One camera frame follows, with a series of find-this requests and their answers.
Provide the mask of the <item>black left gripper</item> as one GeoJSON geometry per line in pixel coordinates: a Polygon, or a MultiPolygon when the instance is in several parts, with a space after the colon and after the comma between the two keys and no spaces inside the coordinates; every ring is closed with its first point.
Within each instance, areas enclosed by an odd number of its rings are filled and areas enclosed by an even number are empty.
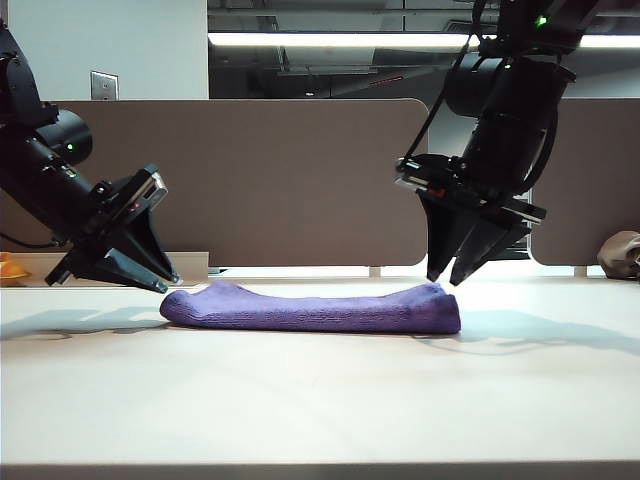
{"type": "Polygon", "coordinates": [[[89,215],[72,238],[71,250],[46,275],[47,285],[63,284],[74,276],[165,293],[168,286],[159,277],[179,280],[159,244],[152,214],[142,212],[124,224],[128,209],[138,208],[137,197],[144,186],[143,180],[95,185],[89,195],[89,215]]]}

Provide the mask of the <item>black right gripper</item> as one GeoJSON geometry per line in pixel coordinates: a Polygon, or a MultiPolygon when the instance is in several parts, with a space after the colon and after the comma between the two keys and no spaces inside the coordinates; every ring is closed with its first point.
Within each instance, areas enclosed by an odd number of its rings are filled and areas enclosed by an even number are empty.
{"type": "Polygon", "coordinates": [[[414,191],[426,213],[430,281],[438,279],[457,253],[449,282],[461,284],[528,234],[524,221],[541,224],[546,218],[545,209],[516,194],[476,184],[467,170],[462,158],[442,154],[419,154],[395,163],[395,183],[414,191]]]}

